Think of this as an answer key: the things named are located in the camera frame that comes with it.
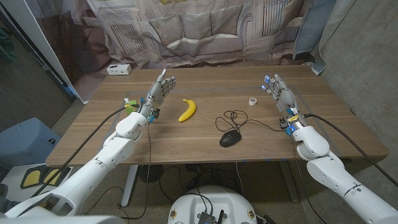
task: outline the white robotic arm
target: white robotic arm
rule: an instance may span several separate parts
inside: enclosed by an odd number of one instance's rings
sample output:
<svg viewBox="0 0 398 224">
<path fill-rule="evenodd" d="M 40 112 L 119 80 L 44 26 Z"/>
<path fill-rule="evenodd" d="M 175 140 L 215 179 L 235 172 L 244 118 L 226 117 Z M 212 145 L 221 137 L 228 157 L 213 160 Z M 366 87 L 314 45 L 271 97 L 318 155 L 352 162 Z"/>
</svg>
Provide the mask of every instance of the white robotic arm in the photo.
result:
<svg viewBox="0 0 398 224">
<path fill-rule="evenodd" d="M 330 151 L 327 140 L 300 114 L 292 91 L 280 76 L 266 76 L 265 82 L 261 88 L 276 100 L 281 112 L 287 112 L 287 120 L 282 120 L 281 127 L 299 142 L 297 153 L 308 161 L 310 175 L 336 192 L 366 223 L 396 223 L 397 210 L 345 170 L 343 162 Z"/>
<path fill-rule="evenodd" d="M 92 160 L 56 189 L 21 202 L 6 212 L 5 216 L 18 218 L 80 214 L 84 202 L 108 172 L 132 155 L 141 129 L 159 116 L 157 107 L 176 82 L 174 77 L 165 79 L 164 76 L 165 70 L 148 91 L 138 111 L 117 124 L 116 131 L 105 140 L 104 147 Z"/>
</svg>

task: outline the white tape roll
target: white tape roll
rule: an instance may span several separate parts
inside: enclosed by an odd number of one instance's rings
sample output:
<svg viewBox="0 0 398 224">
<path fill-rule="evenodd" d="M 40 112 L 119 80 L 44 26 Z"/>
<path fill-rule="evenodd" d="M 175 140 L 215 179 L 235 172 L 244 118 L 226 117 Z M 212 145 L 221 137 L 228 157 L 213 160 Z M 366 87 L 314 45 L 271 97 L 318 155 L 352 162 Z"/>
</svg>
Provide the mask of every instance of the white tape roll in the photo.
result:
<svg viewBox="0 0 398 224">
<path fill-rule="evenodd" d="M 250 106 L 255 106 L 256 103 L 257 103 L 257 100 L 255 98 L 252 97 L 252 98 L 249 99 L 249 105 Z"/>
</svg>

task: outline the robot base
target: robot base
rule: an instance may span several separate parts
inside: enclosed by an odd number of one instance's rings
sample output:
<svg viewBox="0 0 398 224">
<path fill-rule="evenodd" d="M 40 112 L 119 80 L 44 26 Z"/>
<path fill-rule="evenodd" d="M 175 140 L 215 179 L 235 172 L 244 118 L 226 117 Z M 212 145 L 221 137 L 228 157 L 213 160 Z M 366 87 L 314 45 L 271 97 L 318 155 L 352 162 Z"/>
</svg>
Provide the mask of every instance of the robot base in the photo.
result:
<svg viewBox="0 0 398 224">
<path fill-rule="evenodd" d="M 240 194 L 233 190 L 220 186 L 199 187 L 201 195 L 207 197 L 213 205 L 214 220 L 218 222 L 221 210 L 224 210 L 222 224 L 257 224 L 253 206 Z M 187 193 L 197 194 L 196 189 Z M 211 206 L 207 199 L 207 213 L 210 214 Z M 191 224 L 200 223 L 200 215 L 205 211 L 205 204 L 200 196 L 183 195 L 172 205 L 169 213 L 168 224 Z"/>
</svg>

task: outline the banana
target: banana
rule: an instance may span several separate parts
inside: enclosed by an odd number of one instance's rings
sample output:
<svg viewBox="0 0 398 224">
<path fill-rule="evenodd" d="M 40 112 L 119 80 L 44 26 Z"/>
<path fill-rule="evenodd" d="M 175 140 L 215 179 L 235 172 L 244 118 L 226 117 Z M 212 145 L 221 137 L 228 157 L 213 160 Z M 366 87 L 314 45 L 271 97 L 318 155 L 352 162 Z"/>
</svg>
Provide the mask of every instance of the banana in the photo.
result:
<svg viewBox="0 0 398 224">
<path fill-rule="evenodd" d="M 185 121 L 186 119 L 188 119 L 189 117 L 192 116 L 193 112 L 195 112 L 195 110 L 197 109 L 197 105 L 193 100 L 186 100 L 186 99 L 182 99 L 182 101 L 187 102 L 189 107 L 186 110 L 186 112 L 184 112 L 180 118 L 178 119 L 179 122 Z"/>
</svg>

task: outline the black computer mouse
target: black computer mouse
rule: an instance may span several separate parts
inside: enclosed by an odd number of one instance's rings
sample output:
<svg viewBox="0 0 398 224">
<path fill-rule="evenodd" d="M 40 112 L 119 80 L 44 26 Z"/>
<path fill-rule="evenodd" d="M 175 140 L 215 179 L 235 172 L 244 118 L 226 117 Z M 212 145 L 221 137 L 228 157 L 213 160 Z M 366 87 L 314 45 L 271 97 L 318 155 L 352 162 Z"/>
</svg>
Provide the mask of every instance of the black computer mouse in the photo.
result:
<svg viewBox="0 0 398 224">
<path fill-rule="evenodd" d="M 242 135 L 237 130 L 228 131 L 221 137 L 220 146 L 230 147 L 242 139 Z"/>
</svg>

